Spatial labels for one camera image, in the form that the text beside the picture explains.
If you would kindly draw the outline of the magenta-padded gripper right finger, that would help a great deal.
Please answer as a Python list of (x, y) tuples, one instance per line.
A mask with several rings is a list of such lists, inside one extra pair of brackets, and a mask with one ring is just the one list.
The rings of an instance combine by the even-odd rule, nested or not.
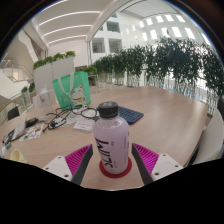
[(157, 154), (136, 143), (132, 144), (132, 155), (145, 185), (182, 169), (167, 153)]

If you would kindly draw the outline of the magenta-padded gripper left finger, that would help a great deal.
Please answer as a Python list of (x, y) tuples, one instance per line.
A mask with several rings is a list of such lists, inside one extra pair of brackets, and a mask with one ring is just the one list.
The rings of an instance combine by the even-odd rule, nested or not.
[(89, 144), (67, 156), (57, 156), (44, 167), (44, 170), (80, 185), (92, 155), (93, 147)]

